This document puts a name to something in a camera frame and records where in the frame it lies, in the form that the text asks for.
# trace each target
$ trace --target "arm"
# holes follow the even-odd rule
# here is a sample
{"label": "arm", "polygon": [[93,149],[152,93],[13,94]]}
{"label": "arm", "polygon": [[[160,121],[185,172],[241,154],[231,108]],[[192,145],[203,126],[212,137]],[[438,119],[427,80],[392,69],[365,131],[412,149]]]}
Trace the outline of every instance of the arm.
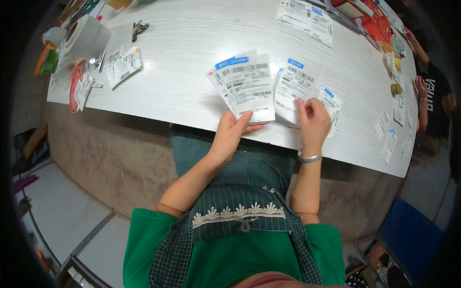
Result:
{"label": "arm", "polygon": [[421,136],[426,135],[427,127],[427,86],[426,82],[421,76],[417,76],[414,80],[414,85],[419,93],[419,110],[418,110],[418,119],[420,120],[420,129],[419,134]]}
{"label": "arm", "polygon": [[411,32],[408,28],[405,27],[405,32],[407,33],[407,39],[410,42],[410,47],[416,53],[416,56],[421,60],[426,70],[429,67],[429,57],[427,56],[426,52],[424,51],[423,47],[421,47],[418,40],[414,36],[413,32]]}
{"label": "arm", "polygon": [[219,161],[207,154],[163,193],[155,210],[180,218],[197,201],[221,167]]}
{"label": "arm", "polygon": [[163,193],[155,210],[176,218],[187,212],[221,167],[232,159],[242,134],[259,130],[269,123],[248,124],[252,115],[252,111],[246,111],[237,121],[232,112],[224,113],[208,154]]}
{"label": "arm", "polygon": [[[296,100],[299,114],[302,153],[304,157],[322,153],[322,146],[330,131],[331,119],[323,104],[315,98],[305,105]],[[303,224],[319,223],[317,213],[320,204],[320,168],[322,159],[301,165],[291,195],[290,207],[301,217]]]}

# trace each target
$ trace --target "green shirt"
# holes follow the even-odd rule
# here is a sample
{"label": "green shirt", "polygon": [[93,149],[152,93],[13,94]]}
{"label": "green shirt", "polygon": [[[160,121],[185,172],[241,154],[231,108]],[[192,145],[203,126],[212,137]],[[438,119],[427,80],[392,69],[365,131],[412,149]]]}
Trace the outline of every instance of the green shirt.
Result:
{"label": "green shirt", "polygon": [[[149,288],[148,275],[158,245],[177,219],[134,209],[123,262],[125,288]],[[343,247],[331,225],[304,225],[309,251],[325,285],[344,285]],[[251,230],[194,244],[185,287],[227,287],[254,274],[278,271],[302,281],[288,232]]]}

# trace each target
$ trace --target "red basket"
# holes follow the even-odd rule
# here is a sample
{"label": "red basket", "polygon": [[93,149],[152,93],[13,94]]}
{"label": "red basket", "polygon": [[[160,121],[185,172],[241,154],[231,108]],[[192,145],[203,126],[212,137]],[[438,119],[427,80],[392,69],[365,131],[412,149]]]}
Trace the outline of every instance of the red basket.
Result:
{"label": "red basket", "polygon": [[372,17],[362,17],[363,27],[376,41],[384,41],[390,44],[390,26],[386,15],[373,0],[364,0],[364,3],[373,10]]}

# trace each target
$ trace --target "white table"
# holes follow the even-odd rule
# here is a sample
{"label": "white table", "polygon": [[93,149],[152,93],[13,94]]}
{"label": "white table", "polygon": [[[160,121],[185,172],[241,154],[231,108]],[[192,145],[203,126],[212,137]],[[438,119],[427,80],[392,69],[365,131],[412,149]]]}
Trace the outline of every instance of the white table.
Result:
{"label": "white table", "polygon": [[[274,88],[278,69],[290,57],[320,72],[313,95],[327,87],[342,99],[333,143],[323,146],[325,157],[405,177],[410,157],[401,158],[401,151],[408,124],[390,123],[398,142],[389,164],[381,160],[386,138],[379,142],[373,132],[383,105],[389,115],[394,106],[390,85],[395,81],[383,64],[382,52],[338,22],[333,24],[333,48],[329,48],[278,22],[278,5],[279,0],[158,0],[148,6],[134,2],[121,12],[106,5],[102,23],[112,30],[106,50],[111,53],[123,45],[127,51],[136,45],[143,68],[113,91],[106,68],[102,73],[94,70],[95,82],[103,88],[91,90],[86,107],[215,131],[227,107],[205,73],[221,60],[257,49],[270,55]],[[150,27],[131,43],[133,22],[139,20]],[[413,56],[409,47],[406,51],[402,70],[414,79]],[[404,97],[417,107],[414,95]],[[69,88],[50,81],[47,100],[68,104]],[[417,109],[413,118],[414,140]],[[281,118],[245,137],[292,149],[301,145],[299,129]]]}

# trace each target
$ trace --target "white lace trim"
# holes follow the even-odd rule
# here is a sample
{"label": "white lace trim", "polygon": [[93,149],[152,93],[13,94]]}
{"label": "white lace trim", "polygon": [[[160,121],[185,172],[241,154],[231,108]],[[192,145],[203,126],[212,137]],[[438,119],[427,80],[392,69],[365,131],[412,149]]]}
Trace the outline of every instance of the white lace trim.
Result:
{"label": "white lace trim", "polygon": [[197,228],[206,223],[227,222],[239,218],[259,216],[280,217],[286,219],[283,207],[277,209],[275,204],[271,202],[266,205],[266,208],[261,208],[260,205],[255,202],[254,205],[251,205],[251,208],[245,208],[245,206],[239,204],[238,208],[235,208],[235,212],[232,212],[229,206],[226,206],[222,212],[217,212],[217,209],[213,206],[210,210],[208,210],[207,215],[202,216],[202,214],[196,213],[194,219],[192,220],[192,225],[194,228]]}
{"label": "white lace trim", "polygon": [[264,190],[267,190],[268,192],[271,192],[272,194],[275,194],[275,193],[278,194],[278,192],[275,191],[275,188],[271,188],[271,190],[269,190],[269,188],[267,188],[267,186],[263,186],[262,188],[263,188]]}

